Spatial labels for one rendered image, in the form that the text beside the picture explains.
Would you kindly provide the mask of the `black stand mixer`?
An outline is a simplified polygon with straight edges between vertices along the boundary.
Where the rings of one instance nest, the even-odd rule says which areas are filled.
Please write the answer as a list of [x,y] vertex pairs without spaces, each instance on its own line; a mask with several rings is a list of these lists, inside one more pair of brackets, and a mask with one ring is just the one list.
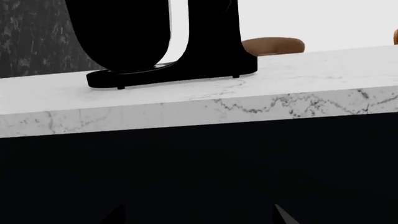
[[257,57],[241,42],[238,0],[188,0],[188,42],[172,63],[135,72],[100,70],[87,74],[92,88],[117,88],[155,83],[233,77],[257,71]]

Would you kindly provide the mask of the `marble top kitchen island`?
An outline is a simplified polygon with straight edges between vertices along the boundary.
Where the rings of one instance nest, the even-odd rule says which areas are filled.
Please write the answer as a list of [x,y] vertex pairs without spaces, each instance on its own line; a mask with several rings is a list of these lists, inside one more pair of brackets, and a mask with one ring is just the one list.
[[398,46],[217,78],[0,80],[0,224],[398,224]]

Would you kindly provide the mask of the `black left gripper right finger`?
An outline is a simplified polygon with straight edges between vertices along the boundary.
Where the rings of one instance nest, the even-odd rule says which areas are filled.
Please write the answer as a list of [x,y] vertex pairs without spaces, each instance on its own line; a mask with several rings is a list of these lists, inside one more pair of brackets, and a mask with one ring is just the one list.
[[290,216],[283,208],[275,204],[273,210],[273,224],[299,224],[299,222]]

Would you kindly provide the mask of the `black mixer bowl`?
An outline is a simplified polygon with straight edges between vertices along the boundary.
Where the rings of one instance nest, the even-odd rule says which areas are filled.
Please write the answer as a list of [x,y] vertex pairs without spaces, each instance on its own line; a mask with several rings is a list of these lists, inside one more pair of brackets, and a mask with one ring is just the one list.
[[65,0],[85,53],[114,72],[151,68],[170,42],[169,0]]

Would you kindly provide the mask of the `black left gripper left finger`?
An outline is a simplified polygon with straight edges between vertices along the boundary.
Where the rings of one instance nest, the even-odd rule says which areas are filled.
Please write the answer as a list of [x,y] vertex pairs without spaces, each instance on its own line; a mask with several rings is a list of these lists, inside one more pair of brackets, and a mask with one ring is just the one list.
[[126,214],[125,214],[125,206],[120,204],[114,210],[112,210],[109,214],[107,214],[99,224],[125,224]]

